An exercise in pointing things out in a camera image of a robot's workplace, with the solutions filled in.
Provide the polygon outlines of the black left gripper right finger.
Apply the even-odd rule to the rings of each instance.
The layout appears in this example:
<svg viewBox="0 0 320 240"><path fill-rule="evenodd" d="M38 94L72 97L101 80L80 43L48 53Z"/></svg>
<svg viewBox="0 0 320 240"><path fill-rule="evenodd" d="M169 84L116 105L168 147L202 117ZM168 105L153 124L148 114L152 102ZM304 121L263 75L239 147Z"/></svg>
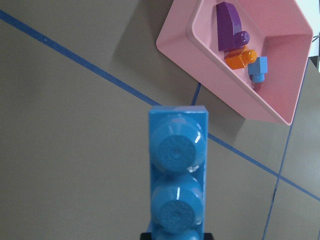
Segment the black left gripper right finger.
<svg viewBox="0 0 320 240"><path fill-rule="evenodd" d="M205 232L204 235L203 235L203 239L204 240L214 240L214 237L211 233L209 232Z"/></svg>

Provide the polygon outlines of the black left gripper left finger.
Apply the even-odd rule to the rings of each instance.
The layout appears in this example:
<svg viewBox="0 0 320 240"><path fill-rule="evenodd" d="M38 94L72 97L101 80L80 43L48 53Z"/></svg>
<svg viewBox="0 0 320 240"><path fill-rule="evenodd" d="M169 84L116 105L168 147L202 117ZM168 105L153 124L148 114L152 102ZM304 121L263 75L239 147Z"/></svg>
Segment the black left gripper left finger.
<svg viewBox="0 0 320 240"><path fill-rule="evenodd" d="M150 232L142 232L140 234L139 240L151 240L151 233Z"/></svg>

